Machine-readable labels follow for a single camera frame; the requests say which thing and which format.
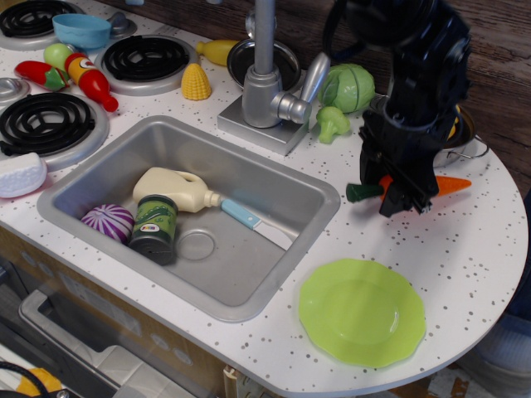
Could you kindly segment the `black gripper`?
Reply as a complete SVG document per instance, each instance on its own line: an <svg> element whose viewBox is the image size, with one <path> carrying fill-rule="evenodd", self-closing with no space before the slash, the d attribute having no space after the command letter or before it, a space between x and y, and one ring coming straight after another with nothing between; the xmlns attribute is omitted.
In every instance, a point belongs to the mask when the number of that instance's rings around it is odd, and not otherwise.
<svg viewBox="0 0 531 398"><path fill-rule="evenodd" d="M401 123L388 117L385 109L363 112L360 181L376 185L386 175L392 178L383 195L381 215L391 217L411 209L422 214L431 209L431 199L439 193L433 163L455 119L455 106L424 126Z"/></svg>

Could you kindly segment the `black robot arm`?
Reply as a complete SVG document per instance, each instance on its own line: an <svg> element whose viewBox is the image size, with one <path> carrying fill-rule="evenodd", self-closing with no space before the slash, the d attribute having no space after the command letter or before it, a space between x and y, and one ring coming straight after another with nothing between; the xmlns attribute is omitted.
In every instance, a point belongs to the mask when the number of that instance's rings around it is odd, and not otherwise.
<svg viewBox="0 0 531 398"><path fill-rule="evenodd" d="M323 34L324 52L346 61L366 48L392 55L387 98L363 113L360 180L392 182L380 214L431 208L439 192L433 163L470 87L470 29L445 1L337 1Z"/></svg>

